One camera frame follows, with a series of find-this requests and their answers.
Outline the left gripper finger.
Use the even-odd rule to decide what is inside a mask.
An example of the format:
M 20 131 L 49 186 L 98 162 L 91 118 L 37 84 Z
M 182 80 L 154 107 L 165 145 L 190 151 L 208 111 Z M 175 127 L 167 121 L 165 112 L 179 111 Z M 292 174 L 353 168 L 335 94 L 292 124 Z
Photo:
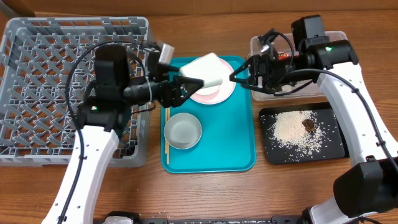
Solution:
M 180 68 L 172 65 L 160 64 L 160 74 L 163 78 L 171 78 L 173 76 L 181 76 Z
M 174 108 L 184 104 L 203 86 L 204 81 L 202 79 L 174 76 Z

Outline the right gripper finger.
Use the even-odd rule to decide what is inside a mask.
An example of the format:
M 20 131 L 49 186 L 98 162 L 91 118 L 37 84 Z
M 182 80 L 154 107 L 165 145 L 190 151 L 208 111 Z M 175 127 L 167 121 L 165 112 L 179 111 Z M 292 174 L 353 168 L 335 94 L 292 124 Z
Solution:
M 263 87 L 260 87 L 258 85 L 258 77 L 255 75 L 249 75 L 246 79 L 244 78 L 237 78 L 236 77 L 237 73 L 232 73 L 229 76 L 229 80 L 235 83 L 239 83 L 242 88 L 252 90 L 252 91 L 257 91 L 257 92 L 263 92 L 264 89 Z
M 236 69 L 230 76 L 229 80 L 232 82 L 254 82 L 256 77 L 254 75 L 249 75 L 247 78 L 238 78 L 238 75 L 245 71 L 254 68 L 257 65 L 256 57 L 249 57 L 238 69 Z

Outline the large white plate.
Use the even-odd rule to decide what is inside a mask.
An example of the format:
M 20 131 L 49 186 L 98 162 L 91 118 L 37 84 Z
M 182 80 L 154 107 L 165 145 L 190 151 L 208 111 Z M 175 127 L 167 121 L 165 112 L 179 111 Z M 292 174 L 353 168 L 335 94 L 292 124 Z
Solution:
M 222 58 L 219 58 L 221 63 L 226 67 L 227 72 L 223 76 L 223 83 L 219 86 L 218 90 L 210 95 L 193 94 L 190 98 L 197 103 L 204 105 L 215 105 L 227 100 L 235 89 L 235 82 L 229 80 L 229 75 L 233 72 L 232 66 Z

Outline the small pink bowl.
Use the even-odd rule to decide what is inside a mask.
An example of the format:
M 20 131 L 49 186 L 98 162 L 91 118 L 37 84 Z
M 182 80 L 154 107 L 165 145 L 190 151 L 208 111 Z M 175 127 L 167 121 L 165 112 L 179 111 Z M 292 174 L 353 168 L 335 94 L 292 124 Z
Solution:
M 219 90 L 220 86 L 219 85 L 215 85 L 215 86 L 211 86 L 211 87 L 206 87 L 206 88 L 201 88 L 199 90 L 197 90 L 195 93 L 198 95 L 211 95 L 216 93 Z

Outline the white cup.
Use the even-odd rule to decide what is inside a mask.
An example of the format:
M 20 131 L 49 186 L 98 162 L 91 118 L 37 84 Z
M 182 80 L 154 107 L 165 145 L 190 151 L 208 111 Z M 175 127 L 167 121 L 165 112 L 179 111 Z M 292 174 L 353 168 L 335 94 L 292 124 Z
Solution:
M 202 80 L 203 88 L 221 85 L 223 82 L 221 73 L 223 73 L 223 64 L 215 53 L 206 54 L 180 68 L 183 77 Z

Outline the grey shallow bowl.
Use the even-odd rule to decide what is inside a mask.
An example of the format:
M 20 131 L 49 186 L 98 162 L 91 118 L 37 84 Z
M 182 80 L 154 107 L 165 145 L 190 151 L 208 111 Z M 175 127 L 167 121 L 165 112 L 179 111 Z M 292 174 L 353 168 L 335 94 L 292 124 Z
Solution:
M 195 146 L 200 141 L 201 135 L 201 123 L 189 113 L 178 113 L 171 116 L 164 126 L 165 139 L 172 147 L 179 150 Z

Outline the white rice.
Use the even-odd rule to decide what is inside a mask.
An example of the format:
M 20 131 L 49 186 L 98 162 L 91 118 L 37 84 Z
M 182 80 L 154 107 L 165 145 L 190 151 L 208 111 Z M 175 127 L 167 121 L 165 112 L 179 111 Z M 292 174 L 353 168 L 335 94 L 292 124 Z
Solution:
M 315 123 L 315 131 L 307 132 L 302 124 L 305 119 Z M 271 152 L 281 152 L 289 157 L 314 156 L 331 142 L 331 134 L 337 133 L 335 118 L 322 121 L 320 113 L 313 110 L 288 111 L 271 116 L 270 134 L 266 138 Z

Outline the brown food scrap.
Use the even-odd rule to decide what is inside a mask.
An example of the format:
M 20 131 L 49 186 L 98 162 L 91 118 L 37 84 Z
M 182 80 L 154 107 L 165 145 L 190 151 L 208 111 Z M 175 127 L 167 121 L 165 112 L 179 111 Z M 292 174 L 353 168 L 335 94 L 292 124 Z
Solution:
M 311 119 L 305 119 L 302 121 L 305 130 L 309 133 L 315 131 L 315 123 Z

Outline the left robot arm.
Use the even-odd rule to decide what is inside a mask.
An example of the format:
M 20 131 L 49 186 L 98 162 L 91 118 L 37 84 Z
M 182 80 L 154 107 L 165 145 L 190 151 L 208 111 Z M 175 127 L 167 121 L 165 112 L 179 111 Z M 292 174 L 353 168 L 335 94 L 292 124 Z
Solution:
M 103 41 L 82 53 L 68 74 L 65 99 L 76 128 L 72 157 L 55 201 L 44 223 L 92 223 L 105 171 L 130 121 L 133 106 L 158 101 L 163 107 L 181 106 L 204 86 L 202 79 L 184 77 L 170 65 L 173 47 L 149 43 L 145 50 L 155 62 L 138 78 L 130 77 L 125 40 Z M 85 99 L 73 109 L 72 76 L 80 62 L 95 53 L 96 80 L 88 85 Z

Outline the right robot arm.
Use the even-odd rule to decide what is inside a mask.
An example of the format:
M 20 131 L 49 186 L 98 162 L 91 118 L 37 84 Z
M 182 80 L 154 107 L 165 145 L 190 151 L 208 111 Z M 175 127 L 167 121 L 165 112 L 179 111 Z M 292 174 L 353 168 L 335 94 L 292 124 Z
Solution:
M 241 66 L 232 82 L 276 95 L 284 85 L 310 80 L 326 96 L 340 125 L 351 168 L 333 184 L 333 196 L 306 208 L 299 223 L 358 223 L 397 207 L 397 141 L 387 130 L 364 84 L 354 48 L 347 40 L 332 41 L 319 15 L 291 25 L 291 54 L 281 59 L 273 46 L 279 36 L 270 30 L 259 37 L 263 48 Z

